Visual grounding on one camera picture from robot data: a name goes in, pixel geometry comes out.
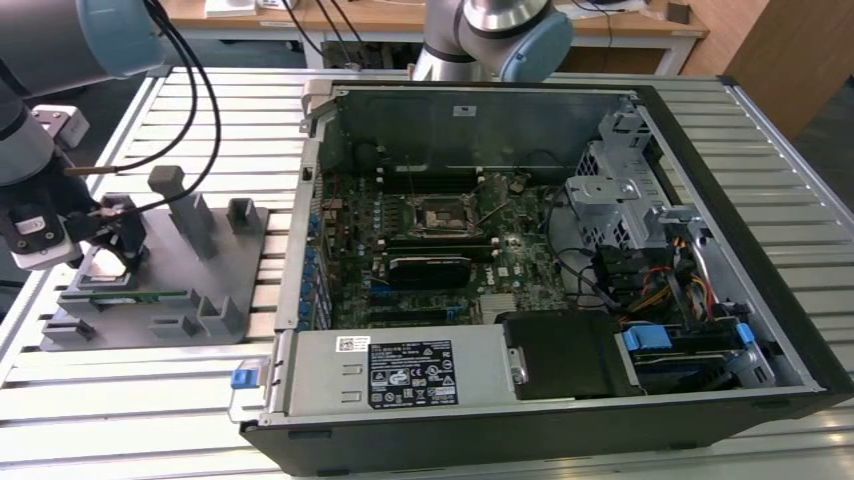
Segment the gray robot arm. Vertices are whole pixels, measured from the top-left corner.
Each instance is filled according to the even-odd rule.
[[[0,35],[0,235],[36,270],[80,257],[67,220],[100,205],[23,100],[127,78],[164,52],[144,0],[1,0]]]
[[[430,0],[415,80],[540,82],[573,43],[551,0]]]

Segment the black cable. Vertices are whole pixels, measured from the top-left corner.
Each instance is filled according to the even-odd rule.
[[[611,28],[611,13],[625,13],[626,9],[625,8],[602,8],[599,5],[597,5],[593,2],[590,3],[590,5],[593,5],[593,8],[587,8],[582,6],[575,0],[573,0],[573,3],[582,10],[587,12],[599,12],[605,15],[605,21],[609,25],[609,46],[605,49],[605,56],[602,59],[602,73],[607,73],[609,55],[611,53],[611,47],[614,46],[614,29]]]
[[[184,122],[182,131],[178,133],[178,135],[170,142],[170,144],[166,147],[163,147],[163,149],[158,153],[143,158],[142,160],[138,160],[134,163],[128,163],[127,165],[115,166],[112,168],[112,173],[127,172],[128,170],[134,170],[135,168],[148,165],[151,162],[154,162],[159,158],[163,158],[178,146],[178,144],[184,140],[184,137],[187,136],[187,132],[190,131],[190,128],[192,127],[192,124],[196,121],[196,113],[199,111],[199,88],[196,86],[196,75],[194,74],[194,71],[192,71],[192,65],[190,64],[190,59],[187,58],[187,54],[184,53],[184,50],[180,47],[180,44],[178,42],[178,39],[175,38],[175,35],[172,34],[172,32],[168,31],[168,29],[164,28],[163,21],[159,19],[159,17],[152,17],[152,20],[155,21],[155,24],[158,25],[158,27],[160,27],[160,30],[163,31],[163,35],[166,36],[167,40],[172,44],[172,48],[175,48],[175,52],[178,53],[178,56],[182,59],[184,68],[187,68],[187,75],[190,76],[190,91],[191,91],[191,97],[192,97],[191,104],[190,104],[190,115],[187,116],[187,121]]]
[[[323,13],[323,17],[326,18],[326,23],[330,24],[330,27],[335,32],[335,36],[338,37],[338,43],[342,46],[342,50],[344,52],[344,58],[347,59],[347,66],[350,66],[354,63],[352,63],[352,59],[350,58],[350,52],[347,51],[347,45],[344,44],[344,37],[342,37],[342,32],[338,31],[338,27],[335,26],[332,17],[330,17],[330,12],[327,12],[326,6],[323,5],[323,0],[318,0],[318,6],[320,7],[320,12]]]
[[[220,150],[220,146],[223,143],[223,120],[222,120],[222,116],[220,116],[220,110],[219,110],[219,102],[216,100],[216,93],[214,92],[214,85],[211,83],[211,79],[208,78],[208,74],[204,70],[204,66],[202,65],[202,61],[199,60],[199,57],[196,56],[196,52],[194,52],[192,48],[190,47],[190,44],[187,43],[187,40],[184,40],[183,35],[180,34],[180,32],[178,31],[178,29],[175,28],[175,25],[172,25],[172,21],[170,20],[170,17],[166,13],[166,9],[163,8],[163,5],[160,5],[160,1],[159,0],[146,0],[146,7],[148,9],[148,14],[151,15],[151,18],[155,22],[158,22],[158,20],[160,21],[160,23],[163,24],[163,27],[166,27],[166,30],[168,30],[172,35],[175,36],[178,43],[182,45],[182,48],[184,49],[184,52],[187,53],[187,56],[190,57],[190,59],[192,60],[192,64],[196,66],[196,70],[199,70],[199,76],[202,77],[202,81],[204,82],[204,87],[206,90],[208,92],[208,97],[211,99],[211,109],[214,111],[214,149],[211,151],[211,156],[208,158],[208,163],[204,166],[204,169],[202,170],[202,173],[199,174],[199,178],[196,178],[196,181],[192,183],[192,185],[187,188],[187,190],[184,190],[182,193],[179,193],[178,195],[172,195],[171,197],[164,198],[163,200],[159,200],[156,202],[152,202],[147,205],[143,205],[142,207],[136,207],[136,208],[131,208],[128,210],[124,210],[123,212],[120,212],[117,215],[113,215],[112,217],[107,217],[103,219],[103,223],[104,224],[109,224],[113,223],[119,220],[121,220],[123,218],[131,216],[131,215],[139,215],[143,212],[147,212],[150,210],[154,210],[155,208],[167,205],[172,202],[176,202],[179,200],[182,200],[183,198],[186,198],[187,196],[190,196],[196,189],[199,188],[199,186],[202,185],[202,182],[204,182],[204,179],[208,177],[208,174],[211,173],[211,170],[214,169],[214,165],[216,163],[216,158],[219,157],[219,150]]]
[[[548,159],[555,162],[557,165],[559,165],[562,168],[566,168],[567,170],[573,171],[573,167],[567,164],[563,163],[559,159],[558,156],[554,154],[554,152],[551,150],[546,150],[542,148],[538,148],[536,150],[531,150],[524,157],[522,157],[522,160],[519,160],[516,167],[524,167],[524,165],[522,165],[527,160],[531,159],[531,157],[534,157],[535,155],[542,154],[546,157],[548,157]]]
[[[332,5],[335,6],[335,10],[338,10],[338,13],[340,14],[342,18],[344,19],[344,23],[347,24],[347,28],[350,28],[350,31],[352,32],[352,36],[356,37],[356,41],[359,42],[359,48],[362,49],[362,63],[364,63],[366,67],[368,66],[368,59],[370,59],[370,52],[368,52],[368,47],[364,43],[364,41],[362,40],[362,35],[359,35],[359,32],[356,31],[356,27],[352,26],[352,22],[350,21],[350,17],[347,17],[347,14],[344,13],[344,9],[342,8],[342,6],[338,4],[338,0],[330,0],[332,2]]]
[[[0,287],[3,287],[3,288],[24,288],[24,282],[16,282],[15,280],[0,280]]]
[[[609,307],[609,310],[613,310],[613,311],[617,311],[617,312],[622,312],[623,308],[619,305],[619,303],[617,303],[614,301],[614,299],[599,288],[599,286],[593,282],[593,280],[590,280],[587,277],[585,277],[578,272],[578,270],[575,270],[573,267],[570,267],[567,265],[567,263],[563,261],[563,259],[558,255],[558,252],[555,250],[554,245],[551,244],[551,235],[550,235],[550,231],[548,231],[550,230],[550,225],[551,225],[551,215],[553,215],[553,213],[555,211],[555,205],[558,204],[558,197],[561,196],[562,193],[566,194],[566,185],[563,185],[561,187],[561,189],[555,192],[554,196],[551,197],[551,204],[548,205],[548,213],[546,213],[546,225],[544,225],[544,229],[543,229],[543,235],[546,236],[546,247],[548,248],[548,253],[551,253],[551,256],[558,261],[558,264],[561,265],[563,270],[566,270],[566,272],[570,275],[573,275],[579,281],[582,281],[582,282],[585,282],[587,284],[587,286],[591,288],[593,292],[602,299],[602,302],[605,303],[605,305]]]
[[[320,55],[320,57],[330,63],[332,63],[332,60],[330,60],[330,57],[327,57],[323,54],[323,50],[320,48],[318,48],[318,45],[315,45],[315,42],[311,40],[311,38],[308,38],[308,34],[306,33],[306,30],[303,29],[303,25],[299,23],[299,20],[296,20],[296,15],[294,15],[294,9],[291,8],[291,5],[288,2],[282,2],[284,4],[284,9],[288,11],[288,15],[291,16],[291,22],[294,22],[294,26],[296,27],[296,30],[299,30],[299,34],[303,36],[303,41],[304,43],[308,44],[308,46],[311,47],[311,49],[318,52],[318,55]]]

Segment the circuit board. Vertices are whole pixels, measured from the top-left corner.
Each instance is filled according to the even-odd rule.
[[[540,231],[554,187],[526,186],[512,173],[482,176],[462,194],[426,193],[418,178],[418,190],[390,191],[378,180],[334,176],[324,183],[332,328],[492,323],[482,299],[503,300],[504,310],[567,307]],[[395,289],[390,268],[402,257],[459,258],[464,285]]]

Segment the slotted metal surface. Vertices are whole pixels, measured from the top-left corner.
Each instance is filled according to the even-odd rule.
[[[398,72],[347,78],[399,78]],[[311,78],[336,72],[211,69],[223,95],[223,157],[203,184],[207,201],[224,206],[252,196],[274,209],[250,342],[206,348],[44,353],[37,350],[43,314],[55,310],[56,287],[71,272],[35,274],[0,327],[0,478],[151,479],[288,476],[238,435],[228,421],[228,377],[239,362],[271,350],[278,279],[290,224],[288,209],[302,152],[300,92]],[[723,184],[783,278],[849,371],[854,371],[854,244],[850,217],[755,119],[737,90],[714,79],[566,75],[553,82],[649,83],[658,87]],[[103,163],[128,163],[156,151],[178,131],[190,106],[182,70],[147,80]],[[210,110],[210,102],[202,102]],[[210,153],[212,116],[203,113],[188,138],[158,163],[184,166],[191,182]],[[681,184],[671,166],[666,170]],[[99,194],[148,192],[148,169],[91,180]],[[685,189],[677,188],[687,199]],[[799,420],[762,425],[709,449],[642,452],[391,473],[370,478],[854,478],[854,402]],[[583,435],[583,432],[567,432]]]

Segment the warning symbols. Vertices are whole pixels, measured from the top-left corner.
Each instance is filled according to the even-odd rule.
[[[368,382],[374,409],[456,405],[451,341],[371,344]]]
[[[386,385],[388,385],[388,372],[386,370],[371,372],[371,386],[384,387]]]

